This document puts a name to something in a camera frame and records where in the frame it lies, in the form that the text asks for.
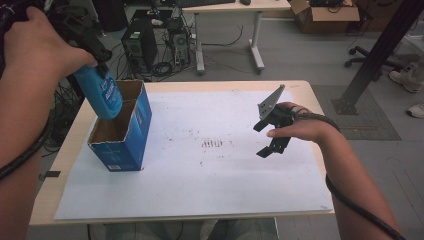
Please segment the left hand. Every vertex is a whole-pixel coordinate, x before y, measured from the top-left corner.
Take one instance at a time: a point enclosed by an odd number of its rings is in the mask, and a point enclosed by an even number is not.
[[[15,22],[5,34],[7,68],[53,74],[60,80],[83,65],[97,65],[90,53],[66,43],[42,11],[28,7],[27,15],[28,21]]]

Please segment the black marks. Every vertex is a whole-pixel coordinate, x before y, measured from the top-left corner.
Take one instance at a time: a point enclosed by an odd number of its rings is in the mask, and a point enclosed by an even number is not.
[[[221,146],[222,146],[221,139],[206,138],[203,140],[203,143],[202,143],[202,148],[215,148],[215,147],[221,147]]]

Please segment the hand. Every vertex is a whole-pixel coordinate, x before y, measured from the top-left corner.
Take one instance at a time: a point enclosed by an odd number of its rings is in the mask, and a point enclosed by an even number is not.
[[[292,102],[279,103],[284,108],[297,107],[299,114],[307,113],[309,110],[303,106]],[[313,141],[320,144],[323,140],[330,137],[331,134],[339,134],[339,132],[328,123],[320,120],[295,120],[293,125],[272,129],[267,133],[268,137],[296,137],[302,140]]]
[[[28,7],[26,12],[29,20],[15,22],[5,34],[7,68],[60,80],[83,65],[97,65],[91,54],[67,44],[42,11]]]

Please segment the computer tower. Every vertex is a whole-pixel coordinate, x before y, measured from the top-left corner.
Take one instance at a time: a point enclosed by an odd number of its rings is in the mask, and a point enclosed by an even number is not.
[[[189,63],[189,44],[187,33],[183,31],[174,35],[172,38],[172,45],[175,65],[184,65]]]
[[[128,26],[121,0],[92,0],[100,25],[106,32],[120,31]]]
[[[150,19],[132,20],[121,41],[133,73],[151,72],[158,48]]]

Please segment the blue box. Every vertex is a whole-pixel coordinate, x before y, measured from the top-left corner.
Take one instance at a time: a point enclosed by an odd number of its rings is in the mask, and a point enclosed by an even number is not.
[[[116,82],[122,109],[115,119],[96,120],[88,146],[111,172],[140,171],[152,110],[143,81]]]

